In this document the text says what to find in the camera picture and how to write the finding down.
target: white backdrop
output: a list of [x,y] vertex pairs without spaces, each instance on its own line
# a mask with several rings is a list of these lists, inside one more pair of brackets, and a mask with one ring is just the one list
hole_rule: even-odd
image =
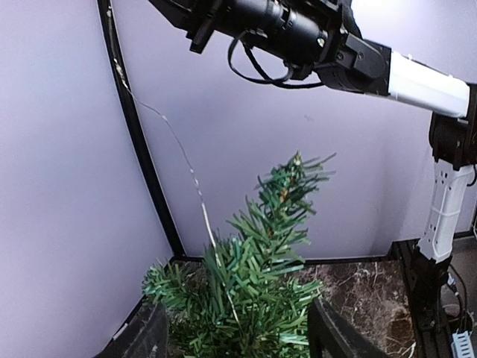
[[[250,84],[227,67],[230,38],[215,34],[202,55],[189,52],[185,33],[144,0],[114,0],[122,49],[136,95],[164,112],[195,165],[213,227],[244,206],[256,176],[287,160],[337,152],[336,170],[315,198],[307,258],[387,253],[398,239],[423,234],[433,185],[428,143],[431,113],[378,98],[314,89],[286,91]],[[474,0],[355,0],[366,38],[477,81]],[[250,66],[237,56],[238,66]],[[279,60],[261,56],[272,73]],[[189,170],[167,127],[139,108],[172,213],[189,255],[207,243]],[[459,231],[476,205],[468,190]]]
[[90,358],[171,250],[96,1],[3,1],[0,44],[0,357]]

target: artificial christmas tree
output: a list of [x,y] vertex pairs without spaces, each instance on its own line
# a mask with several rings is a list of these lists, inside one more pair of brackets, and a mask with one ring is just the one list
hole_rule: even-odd
[[259,177],[259,200],[246,199],[247,213],[230,221],[238,235],[206,249],[202,280],[177,264],[149,269],[143,291],[175,313],[170,339],[185,357],[308,356],[306,310],[320,282],[300,285],[288,274],[303,268],[292,245],[308,242],[298,227],[315,213],[306,196],[329,179],[328,159],[303,162],[297,153]]

